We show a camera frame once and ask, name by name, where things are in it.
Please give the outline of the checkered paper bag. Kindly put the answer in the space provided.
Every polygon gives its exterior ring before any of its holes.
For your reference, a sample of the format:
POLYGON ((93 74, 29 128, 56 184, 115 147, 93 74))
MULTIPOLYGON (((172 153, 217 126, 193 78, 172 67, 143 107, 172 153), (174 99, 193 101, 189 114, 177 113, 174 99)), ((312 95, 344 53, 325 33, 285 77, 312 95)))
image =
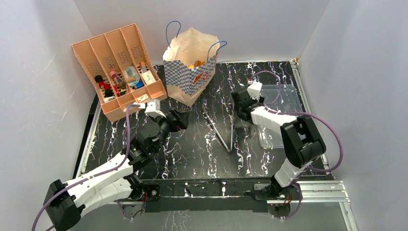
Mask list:
POLYGON ((215 75, 219 50, 227 42, 193 27, 166 41, 163 64, 167 94, 191 107, 215 75))

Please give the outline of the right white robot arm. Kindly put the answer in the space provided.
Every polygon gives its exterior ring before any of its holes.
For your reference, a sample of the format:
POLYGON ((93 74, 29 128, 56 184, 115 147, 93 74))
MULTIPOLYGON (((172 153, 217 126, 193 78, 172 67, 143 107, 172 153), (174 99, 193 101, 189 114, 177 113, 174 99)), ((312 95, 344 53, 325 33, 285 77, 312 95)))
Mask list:
POLYGON ((263 103, 261 97, 251 96, 248 90, 234 91, 231 96, 239 118, 281 136, 286 156, 279 170, 271 177, 269 185, 246 192, 246 195, 284 199, 297 178, 326 152, 325 142, 312 116, 273 111, 263 103))

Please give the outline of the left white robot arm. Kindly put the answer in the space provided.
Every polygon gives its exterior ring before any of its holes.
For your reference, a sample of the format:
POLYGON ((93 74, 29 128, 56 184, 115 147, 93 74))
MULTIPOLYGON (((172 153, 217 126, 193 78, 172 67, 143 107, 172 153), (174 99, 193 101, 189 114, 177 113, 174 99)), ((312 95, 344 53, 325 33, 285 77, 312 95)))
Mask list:
POLYGON ((149 194, 136 172, 152 161, 170 133, 188 128, 190 115, 176 109, 166 115, 161 111, 147 115, 151 120, 111 160, 81 177, 49 185, 41 210, 49 216, 52 228, 67 231, 100 206, 127 198, 139 200, 149 194))

